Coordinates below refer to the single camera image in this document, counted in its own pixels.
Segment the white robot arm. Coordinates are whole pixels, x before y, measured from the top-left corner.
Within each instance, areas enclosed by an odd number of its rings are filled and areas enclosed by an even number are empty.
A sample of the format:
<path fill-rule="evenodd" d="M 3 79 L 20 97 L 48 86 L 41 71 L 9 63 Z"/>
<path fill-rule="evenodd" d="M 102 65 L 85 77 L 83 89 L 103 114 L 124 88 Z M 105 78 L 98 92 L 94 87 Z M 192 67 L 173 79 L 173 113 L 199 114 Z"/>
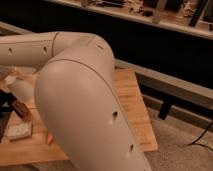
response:
<path fill-rule="evenodd" d="M 0 36 L 0 65 L 35 67 L 37 110 L 77 171 L 152 171 L 114 86 L 114 54 L 83 32 Z"/>

